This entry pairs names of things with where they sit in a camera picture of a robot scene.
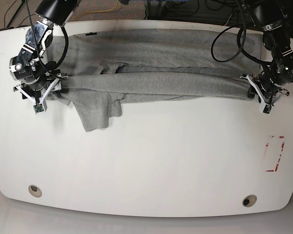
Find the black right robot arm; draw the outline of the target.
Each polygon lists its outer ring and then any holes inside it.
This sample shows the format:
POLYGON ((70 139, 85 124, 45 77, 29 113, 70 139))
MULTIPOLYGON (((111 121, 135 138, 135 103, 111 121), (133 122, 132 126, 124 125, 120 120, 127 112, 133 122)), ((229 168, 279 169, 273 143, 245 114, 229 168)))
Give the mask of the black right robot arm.
POLYGON ((36 113, 46 111, 45 99, 52 91, 62 88, 63 76, 58 69, 68 51, 68 35, 65 24, 79 6, 78 0, 44 0, 36 9, 39 20, 31 23, 26 33, 25 43, 19 54, 11 58, 9 72, 12 78, 20 81, 13 88, 20 91, 23 99, 29 99, 36 113), (44 63, 43 55, 53 40, 53 27, 59 26, 64 35, 64 49, 59 61, 44 63))

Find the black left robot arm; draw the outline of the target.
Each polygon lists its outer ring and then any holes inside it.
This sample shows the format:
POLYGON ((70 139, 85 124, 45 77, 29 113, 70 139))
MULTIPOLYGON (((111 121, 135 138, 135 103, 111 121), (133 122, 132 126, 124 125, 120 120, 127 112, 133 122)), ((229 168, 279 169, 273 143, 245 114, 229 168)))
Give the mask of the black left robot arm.
POLYGON ((289 94, 283 86, 293 83, 293 51, 290 36, 284 27, 284 15, 273 0, 238 0, 236 4, 241 13, 248 13, 252 25, 262 30, 263 45, 271 52, 272 61, 260 60, 244 50, 249 26, 246 19, 242 19, 243 23, 237 34, 239 50, 233 58, 243 54, 262 66, 262 72, 250 80, 251 90, 258 93, 262 103, 272 106, 282 95, 289 94))

